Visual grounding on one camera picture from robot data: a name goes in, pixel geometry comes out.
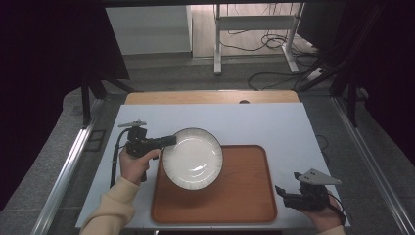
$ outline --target table surface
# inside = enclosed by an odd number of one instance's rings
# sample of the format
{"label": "table surface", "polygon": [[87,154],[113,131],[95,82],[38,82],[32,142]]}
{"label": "table surface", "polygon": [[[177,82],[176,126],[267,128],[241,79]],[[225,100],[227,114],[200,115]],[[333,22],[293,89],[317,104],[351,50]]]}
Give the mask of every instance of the table surface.
{"label": "table surface", "polygon": [[[240,100],[250,104],[239,104]],[[122,129],[117,126],[140,118],[147,122],[148,138],[171,135],[187,127],[212,133],[221,145],[259,145],[268,158],[272,184],[297,193],[300,186],[294,172],[315,168],[330,174],[321,155],[305,108],[292,91],[192,91],[134,93],[121,106],[108,145],[76,227],[99,205],[100,195],[108,191],[114,145]],[[290,229],[312,227],[302,213],[284,207],[275,192],[278,216],[269,223],[244,224],[157,224],[151,219],[151,205],[158,162],[151,161],[148,180],[135,201],[136,214],[127,228],[176,229]],[[334,186],[328,186],[339,197]]]}

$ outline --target wall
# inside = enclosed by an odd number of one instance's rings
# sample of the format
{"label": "wall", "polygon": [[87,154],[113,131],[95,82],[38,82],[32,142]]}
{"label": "wall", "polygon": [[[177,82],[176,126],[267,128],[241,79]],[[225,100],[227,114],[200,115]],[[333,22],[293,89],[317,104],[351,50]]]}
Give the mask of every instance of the wall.
{"label": "wall", "polygon": [[122,55],[192,50],[190,6],[108,8],[107,14]]}

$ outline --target brown tray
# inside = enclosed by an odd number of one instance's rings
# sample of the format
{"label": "brown tray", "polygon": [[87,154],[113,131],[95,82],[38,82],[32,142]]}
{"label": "brown tray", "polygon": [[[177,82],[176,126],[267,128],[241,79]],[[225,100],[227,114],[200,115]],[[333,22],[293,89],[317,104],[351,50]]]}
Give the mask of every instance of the brown tray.
{"label": "brown tray", "polygon": [[152,219],[157,223],[259,223],[277,217],[266,153],[260,146],[222,146],[223,167],[201,190],[176,186],[162,161],[156,180]]}

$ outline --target gray carpet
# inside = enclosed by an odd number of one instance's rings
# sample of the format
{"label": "gray carpet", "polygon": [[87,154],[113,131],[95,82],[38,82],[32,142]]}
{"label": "gray carpet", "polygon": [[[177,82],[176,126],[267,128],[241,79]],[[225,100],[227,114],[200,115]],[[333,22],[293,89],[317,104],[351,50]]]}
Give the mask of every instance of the gray carpet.
{"label": "gray carpet", "polygon": [[[131,80],[125,83],[144,91],[250,89],[248,78],[257,72],[289,72],[281,57],[224,60],[222,76],[213,75],[211,60],[154,60],[142,64],[127,61],[126,64]],[[288,78],[281,75],[264,75],[256,77],[252,85],[263,88]],[[272,88],[292,89],[296,82],[293,78]],[[120,89],[108,83],[105,85],[111,94],[104,101],[94,128],[94,135],[103,134],[104,141],[101,146],[97,141],[87,143],[49,234],[78,233],[74,225],[105,149],[119,105],[126,96]],[[400,234],[388,206],[351,141],[331,97],[328,96],[329,85],[330,81],[327,81],[300,93],[300,99],[305,105],[323,153],[327,156],[331,174],[344,183],[338,187],[338,191],[351,223],[351,228],[346,232],[364,235]],[[64,111],[48,142],[7,207],[0,212],[0,234],[28,234],[32,230],[82,124],[80,104],[79,89],[66,97],[63,103]],[[356,111],[359,130],[376,156],[380,168],[408,213],[415,217],[414,166],[382,128],[371,119],[370,114],[364,109],[363,102],[357,104]],[[303,229],[284,231],[283,234],[315,232],[313,229]]]}

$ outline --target wooden board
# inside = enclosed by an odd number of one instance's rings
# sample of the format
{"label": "wooden board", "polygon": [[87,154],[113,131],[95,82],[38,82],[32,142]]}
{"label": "wooden board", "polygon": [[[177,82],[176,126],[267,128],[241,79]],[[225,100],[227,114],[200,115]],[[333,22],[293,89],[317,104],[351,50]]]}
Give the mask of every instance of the wooden board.
{"label": "wooden board", "polygon": [[277,216],[266,153],[260,146],[222,146],[223,167],[208,187],[170,181],[160,161],[152,204],[157,223],[262,223]]}
{"label": "wooden board", "polygon": [[291,90],[275,91],[160,91],[128,94],[125,105],[168,104],[239,104],[250,103],[297,103],[299,96]]}

